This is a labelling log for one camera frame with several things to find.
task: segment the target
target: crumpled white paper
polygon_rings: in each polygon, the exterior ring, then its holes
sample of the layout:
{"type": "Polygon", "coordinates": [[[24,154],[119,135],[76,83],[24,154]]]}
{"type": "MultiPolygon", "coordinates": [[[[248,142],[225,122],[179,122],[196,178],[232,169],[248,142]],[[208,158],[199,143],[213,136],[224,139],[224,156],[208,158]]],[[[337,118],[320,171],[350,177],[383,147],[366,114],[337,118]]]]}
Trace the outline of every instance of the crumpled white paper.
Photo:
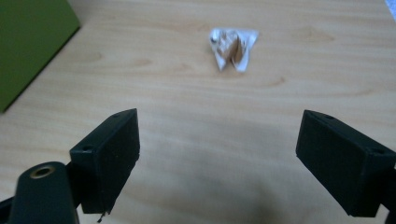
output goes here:
{"type": "Polygon", "coordinates": [[[218,62],[219,70],[222,71],[227,64],[227,61],[223,59],[217,49],[219,47],[219,37],[223,32],[236,32],[238,34],[239,39],[241,40],[243,47],[243,56],[239,63],[234,62],[233,66],[238,72],[245,72],[248,67],[248,55],[256,42],[257,37],[259,36],[259,32],[256,30],[247,30],[247,29],[235,29],[235,28],[215,28],[210,32],[209,42],[212,47],[213,52],[215,53],[216,61],[218,62]]]}

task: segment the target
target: wooden table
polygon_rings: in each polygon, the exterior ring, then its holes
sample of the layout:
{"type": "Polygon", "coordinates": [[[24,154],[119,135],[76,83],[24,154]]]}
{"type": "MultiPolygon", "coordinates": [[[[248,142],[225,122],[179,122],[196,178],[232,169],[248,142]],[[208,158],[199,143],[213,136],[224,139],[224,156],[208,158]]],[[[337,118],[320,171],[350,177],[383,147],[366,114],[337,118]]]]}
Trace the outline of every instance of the wooden table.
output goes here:
{"type": "MultiPolygon", "coordinates": [[[[0,116],[0,198],[105,118],[139,116],[141,158],[104,223],[384,223],[348,217],[295,156],[305,109],[396,148],[396,24],[384,1],[70,1],[82,28],[0,116]],[[217,68],[214,27],[260,36],[217,68]]],[[[93,223],[99,215],[82,215],[93,223]]]]}

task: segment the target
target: black plastic part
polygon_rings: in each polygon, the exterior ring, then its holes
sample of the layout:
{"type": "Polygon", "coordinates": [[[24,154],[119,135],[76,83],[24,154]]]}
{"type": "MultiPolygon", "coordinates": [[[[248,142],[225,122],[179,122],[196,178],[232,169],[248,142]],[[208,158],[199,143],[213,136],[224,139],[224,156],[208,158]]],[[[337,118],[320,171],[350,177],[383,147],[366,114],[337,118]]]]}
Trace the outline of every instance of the black plastic part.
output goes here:
{"type": "Polygon", "coordinates": [[[8,223],[78,223],[66,169],[62,163],[42,163],[20,176],[8,223]]]}
{"type": "Polygon", "coordinates": [[[0,224],[8,223],[9,214],[11,213],[11,205],[14,197],[0,202],[0,224]]]}
{"type": "Polygon", "coordinates": [[[70,150],[69,174],[74,177],[82,210],[110,213],[139,158],[136,109],[115,114],[70,150]]]}
{"type": "Polygon", "coordinates": [[[389,212],[387,220],[385,220],[385,224],[396,224],[396,213],[389,212]]]}
{"type": "Polygon", "coordinates": [[[396,153],[331,116],[305,110],[297,157],[354,217],[375,217],[396,153]]]}
{"type": "Polygon", "coordinates": [[[390,211],[389,215],[396,223],[396,171],[393,170],[389,175],[387,185],[383,191],[381,203],[390,211]]]}

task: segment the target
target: table surface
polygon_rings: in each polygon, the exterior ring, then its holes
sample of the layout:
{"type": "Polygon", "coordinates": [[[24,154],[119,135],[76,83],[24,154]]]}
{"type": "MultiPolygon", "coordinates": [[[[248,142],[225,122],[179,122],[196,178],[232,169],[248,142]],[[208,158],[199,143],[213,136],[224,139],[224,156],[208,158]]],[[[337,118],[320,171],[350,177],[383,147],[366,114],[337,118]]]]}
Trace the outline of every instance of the table surface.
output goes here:
{"type": "MultiPolygon", "coordinates": [[[[305,109],[396,148],[396,23],[384,1],[70,1],[82,27],[0,115],[0,198],[137,108],[141,157],[104,223],[384,223],[349,217],[296,158],[305,109]],[[253,28],[246,73],[214,27],[253,28]]],[[[94,223],[99,215],[82,215],[94,223]]]]}

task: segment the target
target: green box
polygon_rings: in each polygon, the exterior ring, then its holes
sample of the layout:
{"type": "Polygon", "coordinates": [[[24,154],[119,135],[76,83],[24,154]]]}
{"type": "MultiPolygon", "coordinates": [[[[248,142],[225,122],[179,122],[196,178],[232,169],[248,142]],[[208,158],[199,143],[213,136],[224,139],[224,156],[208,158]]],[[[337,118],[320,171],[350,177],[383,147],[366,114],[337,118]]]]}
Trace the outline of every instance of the green box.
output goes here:
{"type": "Polygon", "coordinates": [[[0,1],[0,112],[78,30],[79,21],[65,0],[0,1]]]}

